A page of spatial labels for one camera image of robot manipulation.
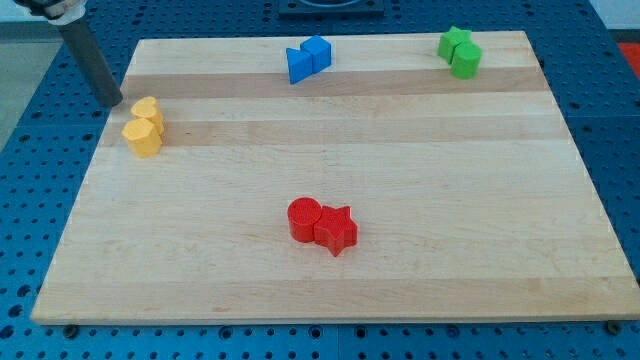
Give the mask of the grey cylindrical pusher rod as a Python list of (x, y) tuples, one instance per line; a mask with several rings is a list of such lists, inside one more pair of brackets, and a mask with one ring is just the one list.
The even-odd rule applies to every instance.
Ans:
[(123, 95), (88, 23), (81, 17), (58, 31), (101, 107), (118, 105)]

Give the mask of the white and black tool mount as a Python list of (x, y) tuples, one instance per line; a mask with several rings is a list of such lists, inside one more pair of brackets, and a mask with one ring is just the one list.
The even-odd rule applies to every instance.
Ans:
[(30, 15), (45, 18), (52, 25), (68, 25), (85, 15), (86, 0), (13, 0)]

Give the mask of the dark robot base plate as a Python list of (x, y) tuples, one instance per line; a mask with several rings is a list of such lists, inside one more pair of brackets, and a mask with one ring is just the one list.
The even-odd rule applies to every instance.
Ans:
[(382, 15), (384, 0), (279, 0), (280, 18), (304, 16)]

